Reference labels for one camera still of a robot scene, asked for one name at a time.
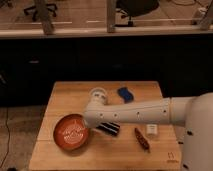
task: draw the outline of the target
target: wooden table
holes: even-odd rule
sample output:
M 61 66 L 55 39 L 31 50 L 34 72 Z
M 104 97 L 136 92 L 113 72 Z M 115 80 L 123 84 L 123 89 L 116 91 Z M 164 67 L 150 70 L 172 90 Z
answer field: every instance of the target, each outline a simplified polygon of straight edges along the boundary
M 157 82 L 56 82 L 30 161 L 30 170 L 179 170 L 180 149 L 171 125 L 159 125 L 157 137 L 147 137 L 151 153 L 138 144 L 134 128 L 145 135 L 145 125 L 120 124 L 117 137 L 91 129 L 88 142 L 65 152 L 53 141 L 56 123 L 65 115 L 82 114 L 94 87 L 108 92 L 109 104 L 122 104 L 117 89 L 126 86 L 135 101 L 162 98 Z

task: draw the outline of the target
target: glass window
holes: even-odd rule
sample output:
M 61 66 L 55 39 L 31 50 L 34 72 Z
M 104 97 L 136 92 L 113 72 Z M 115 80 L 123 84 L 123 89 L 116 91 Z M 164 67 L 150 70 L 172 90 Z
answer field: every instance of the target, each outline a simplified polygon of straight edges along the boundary
M 0 33 L 14 35 L 200 34 L 212 18 L 211 0 L 0 0 Z

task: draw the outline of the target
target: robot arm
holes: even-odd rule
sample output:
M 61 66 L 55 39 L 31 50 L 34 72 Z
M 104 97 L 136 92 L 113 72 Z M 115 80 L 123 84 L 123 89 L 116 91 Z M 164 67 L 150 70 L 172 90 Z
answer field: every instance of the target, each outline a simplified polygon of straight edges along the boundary
M 106 91 L 93 89 L 84 112 L 87 127 L 96 127 L 101 122 L 182 124 L 186 131 L 181 171 L 213 170 L 213 93 L 123 105 L 106 104 Z
M 96 127 L 102 122 L 183 125 L 185 115 L 194 97 L 164 98 L 148 102 L 122 105 L 106 105 L 107 95 L 101 88 L 93 89 L 84 112 L 87 127 Z

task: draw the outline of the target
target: office chair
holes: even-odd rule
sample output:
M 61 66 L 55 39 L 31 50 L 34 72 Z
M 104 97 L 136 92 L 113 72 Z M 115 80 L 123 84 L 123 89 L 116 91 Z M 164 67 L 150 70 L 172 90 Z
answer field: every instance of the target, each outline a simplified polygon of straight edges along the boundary
M 58 9 L 58 7 L 56 6 L 56 4 L 54 4 L 54 3 L 47 3 L 47 4 L 46 4 L 46 7 L 47 7 L 47 10 L 48 10 L 48 11 L 50 11 L 50 12 L 53 13 L 53 17 L 56 17 L 56 16 L 57 16 L 55 11 Z M 33 21 L 36 21 L 36 20 L 37 20 L 37 19 L 36 19 L 36 16 L 37 16 L 37 14 L 38 14 L 38 11 L 36 10 L 36 6 L 33 5 L 33 6 L 31 6 L 31 7 L 25 8 L 25 9 L 24 9 L 24 14 L 25 14 L 25 15 L 29 15 L 29 11 L 30 11 L 30 10 L 35 10 L 34 13 L 33 13 L 32 20 L 33 20 Z
M 132 17 L 147 14 L 159 6 L 158 0 L 117 0 L 117 12 L 122 13 L 121 18 L 129 17 L 128 24 L 116 24 L 117 27 L 134 26 Z
M 0 1 L 0 8 L 1 8 L 4 4 L 7 4 L 7 6 L 8 6 L 9 8 L 12 8 L 12 7 L 13 7 L 13 4 L 12 4 L 11 0 L 2 0 L 2 1 Z

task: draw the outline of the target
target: blue object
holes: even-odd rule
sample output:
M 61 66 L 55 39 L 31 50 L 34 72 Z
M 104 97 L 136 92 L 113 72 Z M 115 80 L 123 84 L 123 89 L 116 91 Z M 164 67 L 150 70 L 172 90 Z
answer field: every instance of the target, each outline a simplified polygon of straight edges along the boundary
M 127 89 L 127 87 L 121 87 L 117 90 L 118 94 L 120 97 L 122 97 L 124 99 L 124 103 L 128 103 L 134 100 L 134 96 L 131 92 L 129 92 L 129 90 Z

